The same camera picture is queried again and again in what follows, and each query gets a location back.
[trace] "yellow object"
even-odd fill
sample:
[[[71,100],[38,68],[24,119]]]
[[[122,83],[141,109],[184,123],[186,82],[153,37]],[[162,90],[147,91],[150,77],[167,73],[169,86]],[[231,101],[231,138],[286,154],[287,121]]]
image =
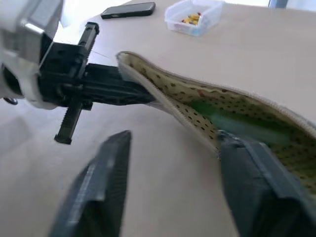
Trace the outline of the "yellow object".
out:
[[[200,17],[200,14],[191,14],[189,15],[188,18],[183,19],[181,22],[196,26],[198,24],[199,17]]]
[[[189,18],[191,18],[193,21],[198,21],[199,15],[198,14],[191,14],[191,15],[189,15]]]

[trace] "black metal bracket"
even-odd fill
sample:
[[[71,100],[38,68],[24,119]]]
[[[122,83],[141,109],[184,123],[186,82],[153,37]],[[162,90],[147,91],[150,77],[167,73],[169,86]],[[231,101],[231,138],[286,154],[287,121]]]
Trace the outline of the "black metal bracket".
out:
[[[77,45],[54,43],[40,68],[43,100],[68,107],[55,141],[71,144],[81,110],[93,102],[111,105],[146,104],[153,96],[141,85],[124,81],[117,67],[87,64],[99,26],[88,22]]]

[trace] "zippered pouch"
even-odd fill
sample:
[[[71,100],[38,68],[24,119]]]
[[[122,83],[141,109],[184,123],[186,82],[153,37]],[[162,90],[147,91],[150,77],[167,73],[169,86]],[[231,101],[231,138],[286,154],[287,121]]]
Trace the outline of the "zippered pouch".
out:
[[[287,142],[268,144],[279,161],[316,202],[316,129],[298,114],[258,95],[218,84],[203,83],[158,68],[131,52],[118,54],[118,67],[125,80],[143,85],[165,109],[220,156],[219,128],[192,108],[201,102],[214,110],[273,124],[287,131]]]

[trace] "polka dot fabric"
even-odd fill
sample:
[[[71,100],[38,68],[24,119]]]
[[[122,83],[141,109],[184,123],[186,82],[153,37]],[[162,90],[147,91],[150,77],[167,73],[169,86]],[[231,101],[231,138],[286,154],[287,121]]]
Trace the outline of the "polka dot fabric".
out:
[[[184,114],[197,129],[206,133],[220,149],[216,141],[217,128],[202,115],[188,106],[192,101],[203,101],[213,107],[244,115],[258,120],[274,122],[291,130],[291,142],[287,147],[271,145],[270,148],[282,164],[293,173],[316,200],[316,141],[300,130],[292,121],[273,108],[261,102],[225,89],[205,86],[197,82],[187,82],[169,75],[142,59],[129,55],[126,63],[151,81],[167,95],[178,110]]]

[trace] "zipper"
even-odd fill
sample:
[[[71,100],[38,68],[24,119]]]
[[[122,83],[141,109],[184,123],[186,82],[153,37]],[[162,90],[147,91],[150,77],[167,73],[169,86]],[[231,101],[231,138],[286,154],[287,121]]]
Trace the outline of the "zipper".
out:
[[[241,95],[245,95],[249,98],[252,98],[252,99],[255,99],[259,102],[261,102],[262,104],[266,105],[266,106],[269,106],[275,110],[277,110],[279,113],[281,113],[282,115],[288,117],[292,122],[294,122],[295,124],[299,125],[305,132],[307,132],[309,135],[311,135],[314,139],[316,139],[316,128],[315,128],[315,125],[310,122],[309,120],[303,118],[302,116],[299,116],[298,114],[296,114],[295,112],[291,111],[290,109],[284,107],[284,106],[281,106],[279,105],[278,103],[276,102],[273,102],[269,99],[266,99],[266,98],[263,98],[263,97],[260,97],[259,95],[255,95],[255,94],[252,94],[252,93],[249,93],[249,92],[245,92],[245,91],[242,91],[242,90],[239,90],[239,89],[236,89],[234,87],[230,87],[230,86],[225,86],[225,85],[220,85],[220,84],[217,84],[217,83],[210,83],[210,82],[206,82],[206,81],[203,81],[203,80],[196,80],[196,79],[192,79],[192,78],[186,78],[186,77],[183,77],[183,76],[180,76],[180,75],[177,75],[177,74],[174,74],[174,73],[170,73],[170,72],[167,72],[165,71],[164,69],[154,65],[153,63],[149,62],[147,59],[143,58],[142,56],[139,56],[138,54],[135,54],[133,52],[129,52],[129,51],[122,51],[120,53],[117,54],[117,59],[119,61],[119,64],[124,66],[125,69],[127,69],[130,73],[133,73],[137,78],[140,79],[140,83],[142,85],[144,85],[146,87],[146,89],[152,93],[152,95],[155,97],[155,98],[163,98],[164,101],[167,101],[168,102],[168,107],[169,109],[172,110],[172,112],[174,114],[177,115],[177,118],[181,118],[179,120],[181,121],[185,121],[185,124],[189,127],[191,127],[192,129],[194,129],[194,131],[197,131],[199,133],[199,135],[202,135],[202,133],[200,131],[198,131],[193,125],[192,123],[180,112],[177,110],[177,108],[172,104],[171,100],[168,99],[168,97],[166,95],[164,95],[155,85],[153,85],[145,76],[141,75],[138,71],[136,71],[135,69],[129,67],[128,65],[126,65],[124,62],[122,62],[122,60],[119,58],[120,55],[122,54],[130,54],[130,55],[133,55],[133,56],[136,56],[138,57],[139,59],[143,60],[145,63],[147,63],[148,65],[152,66],[153,68],[155,68],[155,70],[158,70],[164,74],[167,74],[167,75],[171,75],[171,76],[174,76],[174,77],[178,77],[178,78],[181,78],[181,80],[184,80],[184,81],[187,81],[187,82],[196,82],[198,84],[202,84],[202,85],[208,85],[208,86],[211,86],[211,87],[216,87],[216,88],[219,88],[219,89],[226,89],[226,90],[230,90],[232,92],[235,92],[235,93],[238,93],[238,94],[241,94]],[[203,134],[203,138],[204,139],[207,139],[208,143],[211,144],[211,142],[208,140],[208,138],[206,138]],[[211,147],[216,151],[216,148],[213,144],[211,144]]]

